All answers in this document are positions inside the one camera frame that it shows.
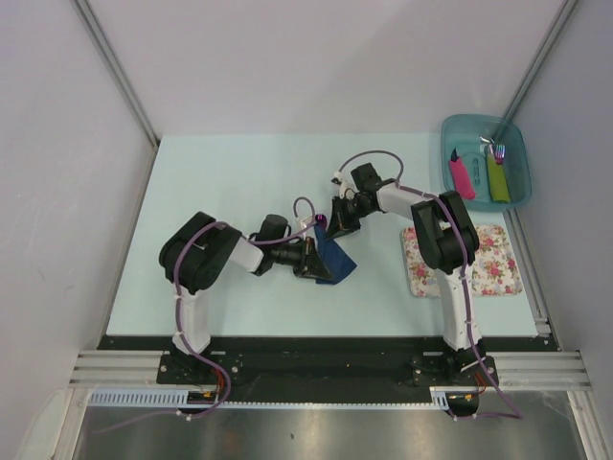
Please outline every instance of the teal plastic tray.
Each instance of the teal plastic tray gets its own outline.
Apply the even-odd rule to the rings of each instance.
[[[494,139],[497,144],[504,144],[506,147],[502,166],[511,197],[510,203],[491,200],[485,143],[482,137]],[[443,184],[447,190],[455,190],[449,169],[449,159],[454,149],[462,158],[477,195],[474,199],[464,200],[467,209],[498,213],[521,206],[530,199],[532,184],[524,138],[513,123],[498,117],[473,114],[453,115],[444,121],[441,132],[441,157]]]

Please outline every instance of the blue cloth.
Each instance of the blue cloth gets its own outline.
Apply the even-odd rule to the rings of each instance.
[[[334,277],[332,281],[316,280],[318,285],[337,285],[355,270],[357,264],[335,240],[326,240],[326,227],[315,225],[317,253],[320,259]]]

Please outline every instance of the floral placemat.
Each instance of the floral placemat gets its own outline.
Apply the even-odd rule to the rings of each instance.
[[[479,250],[472,274],[473,295],[513,295],[523,290],[511,243],[500,225],[477,225]],[[418,297],[441,297],[434,271],[421,258],[414,227],[400,235],[411,292]]]

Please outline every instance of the white wall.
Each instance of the white wall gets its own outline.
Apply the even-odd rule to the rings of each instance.
[[[582,2],[519,113],[534,194],[522,221],[566,349],[613,422],[613,2]]]
[[[152,148],[71,3],[0,6],[0,458],[109,305]]]
[[[561,0],[91,0],[158,135],[502,114]]]

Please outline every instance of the metal fork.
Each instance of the metal fork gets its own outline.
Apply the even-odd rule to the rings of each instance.
[[[497,165],[502,165],[505,162],[505,154],[507,148],[504,144],[496,144],[493,139],[481,137],[481,141],[486,144],[486,154],[491,156]]]

